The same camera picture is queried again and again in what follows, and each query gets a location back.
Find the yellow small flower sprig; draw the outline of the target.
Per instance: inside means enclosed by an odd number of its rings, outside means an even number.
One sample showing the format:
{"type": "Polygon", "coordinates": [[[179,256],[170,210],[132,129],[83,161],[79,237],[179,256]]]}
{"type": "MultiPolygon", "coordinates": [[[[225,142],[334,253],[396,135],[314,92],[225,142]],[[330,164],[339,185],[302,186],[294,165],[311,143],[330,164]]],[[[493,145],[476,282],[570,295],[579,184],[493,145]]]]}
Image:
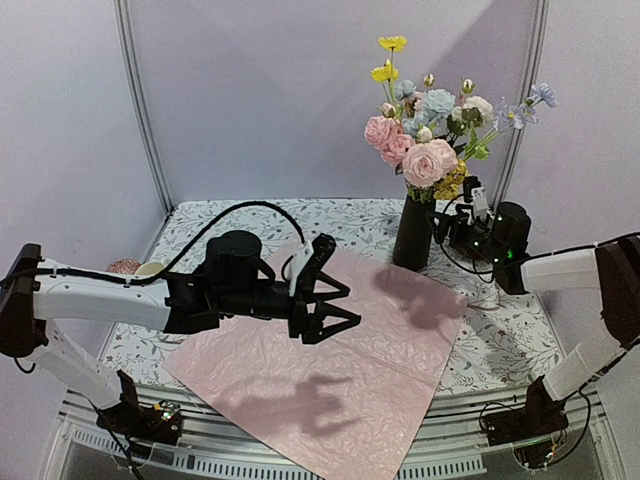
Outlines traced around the yellow small flower sprig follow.
{"type": "Polygon", "coordinates": [[[462,193],[464,180],[469,176],[466,162],[459,160],[457,166],[434,185],[435,200],[449,201],[462,193]]]}

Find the pink wrapping paper sheet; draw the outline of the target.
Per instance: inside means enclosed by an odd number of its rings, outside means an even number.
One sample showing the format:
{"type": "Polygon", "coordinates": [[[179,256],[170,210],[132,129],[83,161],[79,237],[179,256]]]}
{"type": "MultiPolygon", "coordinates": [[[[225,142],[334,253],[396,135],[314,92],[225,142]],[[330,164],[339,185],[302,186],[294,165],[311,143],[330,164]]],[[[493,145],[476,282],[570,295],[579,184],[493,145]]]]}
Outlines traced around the pink wrapping paper sheet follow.
{"type": "Polygon", "coordinates": [[[425,276],[338,249],[358,326],[316,345],[240,317],[192,335],[164,368],[226,419],[325,479],[391,479],[431,404],[467,299],[425,276]]]}

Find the single pink carnation stem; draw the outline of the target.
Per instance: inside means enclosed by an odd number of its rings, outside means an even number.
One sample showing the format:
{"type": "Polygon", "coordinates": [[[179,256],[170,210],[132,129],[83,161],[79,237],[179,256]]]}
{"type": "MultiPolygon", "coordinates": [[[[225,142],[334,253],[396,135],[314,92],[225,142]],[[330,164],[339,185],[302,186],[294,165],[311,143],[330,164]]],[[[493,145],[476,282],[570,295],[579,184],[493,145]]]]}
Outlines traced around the single pink carnation stem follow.
{"type": "Polygon", "coordinates": [[[385,163],[398,169],[415,141],[404,133],[401,122],[395,118],[396,110],[392,104],[385,102],[378,109],[380,114],[370,117],[364,127],[364,138],[385,163]]]}

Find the light blue hydrangea stem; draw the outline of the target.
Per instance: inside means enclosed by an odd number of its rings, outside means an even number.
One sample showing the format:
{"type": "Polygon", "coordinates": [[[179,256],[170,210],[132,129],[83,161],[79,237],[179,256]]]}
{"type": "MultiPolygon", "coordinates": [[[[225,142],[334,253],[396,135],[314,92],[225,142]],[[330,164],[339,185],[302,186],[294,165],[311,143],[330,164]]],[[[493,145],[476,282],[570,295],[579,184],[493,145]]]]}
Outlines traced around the light blue hydrangea stem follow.
{"type": "Polygon", "coordinates": [[[411,80],[401,82],[404,98],[401,102],[403,114],[401,124],[404,133],[415,137],[423,127],[431,127],[445,120],[454,107],[456,97],[445,89],[430,89],[424,98],[423,108],[415,112],[412,108],[413,94],[417,90],[411,80]]]}

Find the white rose stem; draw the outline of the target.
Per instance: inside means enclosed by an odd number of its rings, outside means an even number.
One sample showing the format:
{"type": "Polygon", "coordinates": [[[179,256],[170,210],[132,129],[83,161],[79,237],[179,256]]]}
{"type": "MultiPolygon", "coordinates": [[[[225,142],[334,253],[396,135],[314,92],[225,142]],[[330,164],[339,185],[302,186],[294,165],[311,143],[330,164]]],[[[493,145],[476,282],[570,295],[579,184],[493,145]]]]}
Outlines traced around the white rose stem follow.
{"type": "Polygon", "coordinates": [[[494,107],[486,99],[475,95],[475,82],[465,78],[454,107],[447,117],[447,129],[451,137],[461,137],[494,122],[494,107]]]}

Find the yellow poppy flower stem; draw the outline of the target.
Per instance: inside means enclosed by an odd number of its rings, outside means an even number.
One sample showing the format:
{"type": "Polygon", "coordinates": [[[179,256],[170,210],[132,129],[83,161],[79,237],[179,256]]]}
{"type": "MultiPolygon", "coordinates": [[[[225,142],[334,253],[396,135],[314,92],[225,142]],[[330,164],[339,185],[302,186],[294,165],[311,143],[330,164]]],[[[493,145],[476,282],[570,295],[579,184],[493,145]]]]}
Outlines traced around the yellow poppy flower stem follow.
{"type": "Polygon", "coordinates": [[[396,68],[395,56],[402,52],[408,44],[406,37],[401,35],[381,36],[378,45],[388,54],[383,64],[371,70],[371,78],[380,84],[385,92],[387,102],[394,110],[396,119],[400,119],[403,113],[401,102],[404,98],[402,83],[399,81],[399,70],[396,68]]]}

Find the small blue flower stem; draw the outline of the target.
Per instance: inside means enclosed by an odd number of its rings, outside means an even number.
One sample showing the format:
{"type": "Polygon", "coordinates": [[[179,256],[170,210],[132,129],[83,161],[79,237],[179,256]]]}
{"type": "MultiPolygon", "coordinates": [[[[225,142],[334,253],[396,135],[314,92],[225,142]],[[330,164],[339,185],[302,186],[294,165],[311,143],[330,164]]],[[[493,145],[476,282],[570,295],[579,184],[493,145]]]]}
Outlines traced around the small blue flower stem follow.
{"type": "Polygon", "coordinates": [[[468,134],[468,141],[463,149],[463,159],[487,160],[490,155],[490,144],[502,135],[521,130],[527,124],[539,121],[539,106],[557,108],[559,99],[548,83],[540,83],[530,87],[530,93],[518,104],[509,104],[502,99],[494,107],[495,119],[487,127],[476,129],[468,134]]]}

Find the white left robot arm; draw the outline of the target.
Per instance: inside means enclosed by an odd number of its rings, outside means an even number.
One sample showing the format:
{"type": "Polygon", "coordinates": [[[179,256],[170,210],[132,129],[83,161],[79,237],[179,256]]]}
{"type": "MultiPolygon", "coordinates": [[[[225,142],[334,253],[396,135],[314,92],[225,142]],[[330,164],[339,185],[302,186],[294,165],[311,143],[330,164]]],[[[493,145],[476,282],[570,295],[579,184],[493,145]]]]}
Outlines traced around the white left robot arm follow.
{"type": "Polygon", "coordinates": [[[26,244],[1,283],[1,352],[54,374],[128,434],[148,426],[133,380],[102,366],[66,339],[58,319],[119,322],[168,334],[191,335],[219,327],[224,318],[249,316],[286,321],[288,333],[314,345],[359,325],[360,315],[332,305],[349,288],[323,271],[336,249],[333,237],[302,244],[279,281],[262,259],[262,243],[236,230],[206,245],[204,262],[191,273],[108,275],[81,271],[41,255],[26,244]]]}

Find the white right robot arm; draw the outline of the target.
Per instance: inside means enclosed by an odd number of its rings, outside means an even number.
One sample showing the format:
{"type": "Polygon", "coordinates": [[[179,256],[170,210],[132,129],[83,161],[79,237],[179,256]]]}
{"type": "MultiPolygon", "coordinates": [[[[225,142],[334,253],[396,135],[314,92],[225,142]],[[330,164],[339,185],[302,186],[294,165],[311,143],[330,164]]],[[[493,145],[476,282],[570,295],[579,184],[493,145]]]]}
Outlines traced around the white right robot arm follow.
{"type": "Polygon", "coordinates": [[[511,296],[536,295],[561,338],[564,358],[532,388],[536,398],[517,415],[517,427],[537,436],[560,403],[602,377],[639,343],[639,235],[530,254],[532,226],[512,202],[492,212],[463,203],[453,213],[429,213],[437,243],[487,264],[488,276],[511,296]]]}

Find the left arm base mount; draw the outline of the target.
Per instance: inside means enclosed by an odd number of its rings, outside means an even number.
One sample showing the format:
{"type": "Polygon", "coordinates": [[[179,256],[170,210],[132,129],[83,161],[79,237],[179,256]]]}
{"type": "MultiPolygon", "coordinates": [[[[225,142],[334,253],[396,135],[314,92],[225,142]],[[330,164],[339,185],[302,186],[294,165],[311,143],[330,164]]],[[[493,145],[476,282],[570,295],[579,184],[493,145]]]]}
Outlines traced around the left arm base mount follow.
{"type": "Polygon", "coordinates": [[[139,403],[133,379],[122,370],[117,371],[121,392],[119,402],[106,409],[97,409],[98,427],[151,443],[176,446],[182,435],[184,418],[180,407],[161,400],[147,407],[139,403]]]}

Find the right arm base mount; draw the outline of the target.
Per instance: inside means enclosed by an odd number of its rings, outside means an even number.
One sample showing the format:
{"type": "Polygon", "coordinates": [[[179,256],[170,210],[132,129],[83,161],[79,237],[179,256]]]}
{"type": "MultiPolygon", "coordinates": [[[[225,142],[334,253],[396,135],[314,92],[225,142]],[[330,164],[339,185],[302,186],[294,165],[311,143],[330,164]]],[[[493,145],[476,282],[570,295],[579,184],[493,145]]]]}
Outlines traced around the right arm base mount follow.
{"type": "Polygon", "coordinates": [[[569,426],[565,414],[566,400],[553,400],[543,383],[536,379],[526,391],[522,407],[505,407],[494,413],[481,413],[479,425],[490,446],[529,440],[569,426]]]}

